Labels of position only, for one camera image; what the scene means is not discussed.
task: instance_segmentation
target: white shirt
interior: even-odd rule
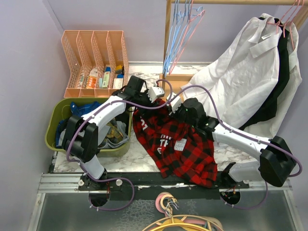
[[[297,57],[298,32],[293,23],[291,24],[290,28],[287,27],[286,29],[292,31],[292,38],[294,43],[293,50],[291,39],[288,39],[287,49],[289,52],[290,79],[282,93],[277,98],[276,116],[270,120],[259,122],[245,128],[246,132],[252,133],[254,135],[273,138],[277,134],[284,116],[287,113],[294,98],[297,88],[302,82]]]
[[[267,99],[278,82],[278,41],[274,18],[262,14],[249,20],[230,47],[212,64],[196,73],[190,82],[207,88],[220,118],[235,128],[242,126]],[[197,98],[207,115],[216,117],[207,93],[200,88],[184,92],[184,99]]]

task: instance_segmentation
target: pink hanger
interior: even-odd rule
[[[297,3],[297,6],[295,8],[295,10],[292,12],[292,14],[290,15],[290,17],[288,17],[288,19],[286,20],[286,22],[284,23],[284,25],[280,25],[281,21],[283,20],[283,18],[289,13],[289,11],[295,6],[295,4]],[[295,19],[295,17],[297,16],[297,14],[293,17],[293,19],[290,21],[290,18],[293,16],[293,14],[296,12],[297,8],[299,7],[300,4],[300,0],[295,0],[295,2],[293,3],[293,5],[290,7],[290,9],[281,17],[281,19],[277,22],[277,23],[268,23],[270,25],[276,25],[277,26],[277,32],[278,33],[278,27],[282,26],[282,31],[283,31],[283,37],[285,37],[285,28],[287,26],[289,26],[289,30],[290,30],[290,38],[291,38],[291,44],[292,44],[292,48],[294,50],[294,43],[293,43],[293,36],[292,36],[292,30],[291,30],[291,24],[293,23],[293,20]],[[301,8],[304,6],[305,4],[305,0],[302,0],[302,6]]]
[[[160,200],[162,199],[162,197],[164,195],[168,194],[167,192],[162,192],[158,195],[158,197],[155,200],[155,207],[157,208],[157,210],[161,213],[163,213],[166,217],[167,214],[166,212],[161,208],[160,206]],[[198,224],[198,225],[205,225],[206,221],[205,220],[201,220],[201,219],[185,219],[184,220],[185,223],[190,223],[190,224]]]
[[[176,58],[175,58],[175,60],[173,61],[173,63],[172,63],[172,65],[171,65],[171,67],[170,67],[169,74],[171,74],[171,73],[172,73],[172,71],[173,71],[174,67],[176,66],[176,64],[178,63],[178,61],[179,61],[179,59],[180,59],[180,57],[181,57],[181,55],[182,55],[183,51],[185,50],[185,47],[186,47],[187,43],[188,43],[188,42],[189,42],[189,40],[191,39],[192,35],[193,35],[193,34],[194,34],[194,32],[196,31],[196,28],[199,26],[199,24],[200,24],[201,20],[202,20],[202,19],[203,19],[203,17],[204,17],[205,10],[201,11],[199,14],[197,14],[194,18],[192,18],[192,19],[191,19],[192,6],[193,6],[193,0],[192,0],[192,3],[191,3],[191,10],[190,10],[189,15],[188,15],[189,22],[188,22],[188,25],[187,25],[187,27],[186,27],[186,30],[185,30],[184,36],[183,36],[183,38],[182,38],[182,40],[181,40],[181,43],[180,43],[180,48],[182,47],[182,44],[183,44],[184,38],[185,38],[185,36],[186,36],[186,34],[187,34],[187,31],[188,31],[188,28],[189,28],[189,24],[190,24],[192,21],[194,21],[197,17],[201,17],[201,19],[200,19],[200,21],[198,22],[198,24],[196,25],[196,27],[195,27],[195,29],[193,30],[192,34],[189,36],[189,38],[188,38],[188,40],[187,40],[187,42],[186,42],[185,46],[183,47],[183,49],[182,49],[181,53],[180,53],[180,54],[179,54],[179,53],[177,53]]]

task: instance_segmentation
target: white wall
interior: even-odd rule
[[[68,65],[41,0],[0,1],[0,29],[0,230],[24,231],[51,163],[44,135]]]
[[[302,28],[303,34],[308,32],[308,24]],[[308,38],[304,39],[298,49],[298,59],[302,84],[299,86],[292,104],[284,118],[279,135],[283,137],[292,153],[303,164],[303,173],[291,178],[295,203],[299,210],[304,227],[308,227]]]
[[[166,0],[48,0],[65,30],[124,30],[129,61],[162,61]],[[203,5],[205,16],[180,61],[215,61],[252,17],[277,6]]]

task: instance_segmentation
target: screw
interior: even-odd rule
[[[79,180],[79,181],[78,181],[78,185],[79,185],[79,186],[83,186],[84,184],[85,184],[85,182],[83,182],[83,180]]]
[[[121,186],[122,183],[123,183],[123,181],[120,180],[120,179],[117,179],[116,182],[115,182],[115,184],[116,184],[117,186]]]

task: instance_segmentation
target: gray floor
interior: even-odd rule
[[[252,206],[264,197],[264,191],[242,192],[241,206]],[[107,207],[125,202],[108,202]],[[179,211],[214,217],[220,220],[224,231],[295,231],[283,191],[269,191],[266,203],[255,210],[232,209],[220,200],[180,200]],[[137,200],[126,209],[116,212],[97,212],[89,208],[88,195],[79,193],[46,194],[39,231],[141,231],[152,222],[163,218],[154,201]],[[183,230],[172,228],[166,230]]]

